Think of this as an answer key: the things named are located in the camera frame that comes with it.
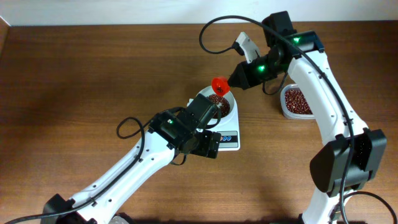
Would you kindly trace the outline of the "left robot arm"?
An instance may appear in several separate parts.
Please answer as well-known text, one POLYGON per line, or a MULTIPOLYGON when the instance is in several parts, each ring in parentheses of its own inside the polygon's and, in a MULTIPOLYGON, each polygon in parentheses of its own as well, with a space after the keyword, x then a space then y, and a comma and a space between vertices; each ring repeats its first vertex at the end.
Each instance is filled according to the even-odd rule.
POLYGON ((218 107, 202 94, 186 107, 155 114, 140 124, 136 145, 102 177, 64 200, 54 195, 44 206, 42 223, 109 223, 126 200, 153 174, 182 154, 216 158, 220 133, 211 118, 218 107))

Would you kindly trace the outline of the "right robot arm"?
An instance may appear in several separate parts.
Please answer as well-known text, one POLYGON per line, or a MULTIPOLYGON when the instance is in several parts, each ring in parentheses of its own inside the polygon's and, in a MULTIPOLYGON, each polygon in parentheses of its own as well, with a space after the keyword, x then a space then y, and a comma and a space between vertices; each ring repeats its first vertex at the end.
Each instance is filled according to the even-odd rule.
POLYGON ((346 201, 375 178, 387 139, 357 115, 334 78, 325 48, 312 30, 297 32, 289 14, 273 13, 260 23, 269 52, 262 55, 241 33, 233 44, 245 56, 228 85, 244 90, 290 77, 303 93, 318 124, 323 148, 310 161, 315 191, 301 223, 335 223, 346 218, 346 201))

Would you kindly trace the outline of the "orange measuring scoop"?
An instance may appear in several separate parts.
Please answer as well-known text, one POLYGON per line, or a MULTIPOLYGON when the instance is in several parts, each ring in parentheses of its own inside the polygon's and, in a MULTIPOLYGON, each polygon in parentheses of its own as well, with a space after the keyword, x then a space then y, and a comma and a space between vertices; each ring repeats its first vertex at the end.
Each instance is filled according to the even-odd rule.
POLYGON ((225 77, 215 77, 211 81, 211 87, 216 95, 224 97, 229 91, 228 79, 225 77))

